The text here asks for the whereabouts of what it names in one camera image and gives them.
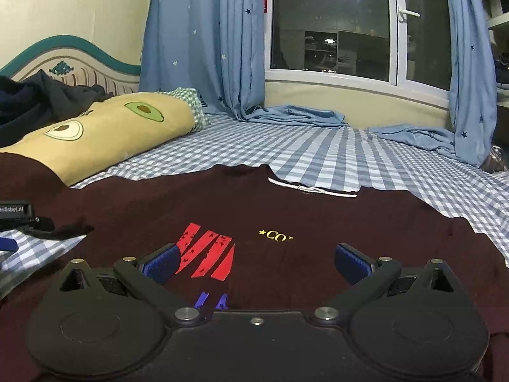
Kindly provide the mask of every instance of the avocado print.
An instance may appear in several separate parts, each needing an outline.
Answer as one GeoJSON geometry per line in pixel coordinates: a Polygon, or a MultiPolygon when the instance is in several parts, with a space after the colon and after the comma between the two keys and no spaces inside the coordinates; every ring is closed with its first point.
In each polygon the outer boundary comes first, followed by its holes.
{"type": "Polygon", "coordinates": [[[58,140],[78,140],[83,135],[83,124],[79,121],[62,122],[45,135],[58,140]]]}
{"type": "Polygon", "coordinates": [[[131,109],[137,115],[156,122],[164,122],[164,116],[156,108],[144,102],[129,102],[126,108],[131,109]]]}

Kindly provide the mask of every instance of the white shelf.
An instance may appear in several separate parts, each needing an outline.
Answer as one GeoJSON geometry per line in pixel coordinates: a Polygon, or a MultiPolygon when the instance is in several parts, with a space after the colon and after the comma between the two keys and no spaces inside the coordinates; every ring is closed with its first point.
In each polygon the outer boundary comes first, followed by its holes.
{"type": "Polygon", "coordinates": [[[509,12],[505,12],[501,16],[490,18],[488,20],[488,28],[497,28],[500,26],[509,26],[509,12]]]}

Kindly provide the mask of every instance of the window sill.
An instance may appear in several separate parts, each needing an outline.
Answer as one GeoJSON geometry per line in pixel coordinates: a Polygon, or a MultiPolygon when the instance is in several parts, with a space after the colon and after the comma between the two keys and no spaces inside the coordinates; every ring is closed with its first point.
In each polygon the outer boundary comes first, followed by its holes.
{"type": "Polygon", "coordinates": [[[308,72],[301,70],[270,69],[265,71],[265,80],[279,82],[297,82],[304,84],[321,84],[327,86],[335,86],[338,88],[362,90],[424,103],[444,110],[449,109],[449,99],[447,99],[445,96],[442,97],[427,94],[409,88],[403,88],[401,86],[394,86],[389,82],[367,79],[365,77],[321,72],[308,72]]]}

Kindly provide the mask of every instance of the teal headboard trim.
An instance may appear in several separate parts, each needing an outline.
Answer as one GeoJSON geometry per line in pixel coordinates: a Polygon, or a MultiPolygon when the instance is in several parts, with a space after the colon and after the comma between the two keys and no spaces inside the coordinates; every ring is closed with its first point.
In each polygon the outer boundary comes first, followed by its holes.
{"type": "Polygon", "coordinates": [[[129,65],[111,57],[103,52],[99,47],[90,43],[81,37],[72,35],[56,35],[32,44],[29,48],[23,50],[19,55],[13,58],[9,63],[0,69],[1,76],[14,76],[19,70],[25,67],[30,61],[42,53],[59,48],[72,48],[87,53],[104,65],[113,70],[128,75],[139,76],[141,66],[129,65]]]}

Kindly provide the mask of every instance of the window handle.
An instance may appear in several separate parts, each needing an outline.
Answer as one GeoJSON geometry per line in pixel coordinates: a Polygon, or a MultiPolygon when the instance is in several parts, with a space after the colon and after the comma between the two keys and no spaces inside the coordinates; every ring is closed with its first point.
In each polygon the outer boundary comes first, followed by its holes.
{"type": "Polygon", "coordinates": [[[414,16],[414,17],[420,17],[421,16],[418,12],[410,11],[410,10],[403,10],[402,8],[400,8],[399,11],[400,11],[401,18],[403,20],[405,20],[405,14],[407,14],[409,16],[414,16]]]}

